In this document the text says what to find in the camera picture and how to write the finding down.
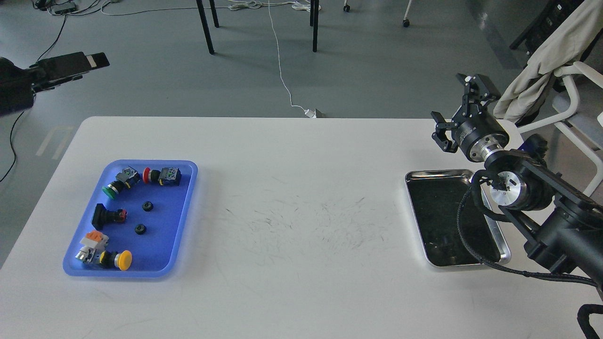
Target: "beige cloth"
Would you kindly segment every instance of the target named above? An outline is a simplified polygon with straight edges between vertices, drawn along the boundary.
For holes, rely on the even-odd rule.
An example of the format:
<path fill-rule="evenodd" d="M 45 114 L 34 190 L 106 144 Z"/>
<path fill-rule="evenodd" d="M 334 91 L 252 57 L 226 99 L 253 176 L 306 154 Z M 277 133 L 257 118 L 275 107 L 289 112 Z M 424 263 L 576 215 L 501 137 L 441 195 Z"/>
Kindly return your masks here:
<path fill-rule="evenodd" d="M 528 60 L 528 65 L 507 87 L 494 116 L 517 122 L 541 95 L 555 69 L 577 61 L 597 33 L 603 28 L 603 0 L 585 0 L 549 36 Z"/>

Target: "power strip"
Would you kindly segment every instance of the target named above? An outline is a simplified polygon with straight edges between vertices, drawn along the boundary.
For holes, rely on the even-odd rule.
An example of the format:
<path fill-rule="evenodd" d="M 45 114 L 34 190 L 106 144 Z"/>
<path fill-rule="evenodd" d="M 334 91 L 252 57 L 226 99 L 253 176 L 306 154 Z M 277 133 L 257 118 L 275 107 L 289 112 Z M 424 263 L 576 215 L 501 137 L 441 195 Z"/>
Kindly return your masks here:
<path fill-rule="evenodd" d="M 52 11 L 56 15 L 69 14 L 76 11 L 77 6 L 73 2 L 67 2 L 66 4 L 52 6 Z"/>

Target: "blue tray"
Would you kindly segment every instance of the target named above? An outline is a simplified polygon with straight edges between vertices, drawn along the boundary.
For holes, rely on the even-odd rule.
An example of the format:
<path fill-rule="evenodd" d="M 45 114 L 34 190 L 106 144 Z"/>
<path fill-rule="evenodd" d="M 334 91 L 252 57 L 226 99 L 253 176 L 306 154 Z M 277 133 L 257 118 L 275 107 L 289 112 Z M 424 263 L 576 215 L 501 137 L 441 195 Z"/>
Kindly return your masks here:
<path fill-rule="evenodd" d="M 146 167 L 161 170 L 163 167 L 178 167 L 182 174 L 179 186 L 145 184 L 142 180 L 131 189 L 124 189 L 115 200 L 110 199 L 102 188 L 115 180 L 115 175 L 131 166 L 140 175 Z M 63 269 L 70 276 L 98 276 L 124 278 L 151 278 L 163 276 L 174 266 L 180 239 L 185 226 L 186 214 L 191 202 L 192 190 L 197 178 L 197 166 L 187 160 L 116 160 L 105 167 L 92 193 L 74 237 L 63 258 Z M 151 201 L 153 210 L 145 212 L 142 204 Z M 132 252 L 132 264 L 126 271 L 117 268 L 104 269 L 96 264 L 84 264 L 75 255 L 82 245 L 80 240 L 94 230 L 90 223 L 97 203 L 108 210 L 125 209 L 124 223 L 105 224 L 102 233 L 109 237 L 107 250 Z M 136 234 L 138 224 L 147 227 L 146 233 Z"/>

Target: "stainless steel tray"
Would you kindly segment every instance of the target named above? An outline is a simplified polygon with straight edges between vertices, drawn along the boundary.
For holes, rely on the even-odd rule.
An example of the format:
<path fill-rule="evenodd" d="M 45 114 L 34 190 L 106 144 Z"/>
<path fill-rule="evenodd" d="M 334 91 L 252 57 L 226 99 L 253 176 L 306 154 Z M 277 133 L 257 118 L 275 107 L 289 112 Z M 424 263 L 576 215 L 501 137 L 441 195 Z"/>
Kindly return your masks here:
<path fill-rule="evenodd" d="M 472 176 L 473 172 L 468 169 L 413 171 L 406 175 L 406 187 L 425 258 L 433 266 L 478 265 L 463 246 L 456 228 L 458 205 Z M 483 191 L 482 199 L 489 208 Z M 481 214 L 472 199 L 467 200 L 462 222 L 467 241 L 476 251 L 500 264 L 511 259 L 498 222 Z"/>

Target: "table leg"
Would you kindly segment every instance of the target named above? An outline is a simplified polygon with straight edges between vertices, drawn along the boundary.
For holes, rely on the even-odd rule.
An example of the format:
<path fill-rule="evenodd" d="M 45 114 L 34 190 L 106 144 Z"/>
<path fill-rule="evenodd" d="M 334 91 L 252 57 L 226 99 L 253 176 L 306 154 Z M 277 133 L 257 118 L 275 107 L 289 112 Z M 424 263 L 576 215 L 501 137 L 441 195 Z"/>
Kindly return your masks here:
<path fill-rule="evenodd" d="M 310 0 L 310 26 L 314 26 L 314 0 Z"/>
<path fill-rule="evenodd" d="M 209 35 L 209 27 L 207 26 L 207 18 L 205 17 L 205 9 L 203 9 L 203 1 L 197 0 L 197 8 L 199 9 L 199 16 L 201 17 L 201 24 L 203 25 L 203 33 L 205 34 L 205 41 L 207 42 L 207 49 L 209 54 L 214 55 L 212 36 Z"/>
<path fill-rule="evenodd" d="M 319 1 L 314 0 L 314 36 L 312 38 L 312 52 L 316 52 L 318 47 L 318 12 L 319 12 Z"/>
<path fill-rule="evenodd" d="M 218 23 L 218 13 L 216 12 L 216 3 L 214 2 L 214 0 L 209 0 L 209 7 L 211 7 L 212 9 L 213 25 L 216 28 L 219 28 L 220 24 Z"/>

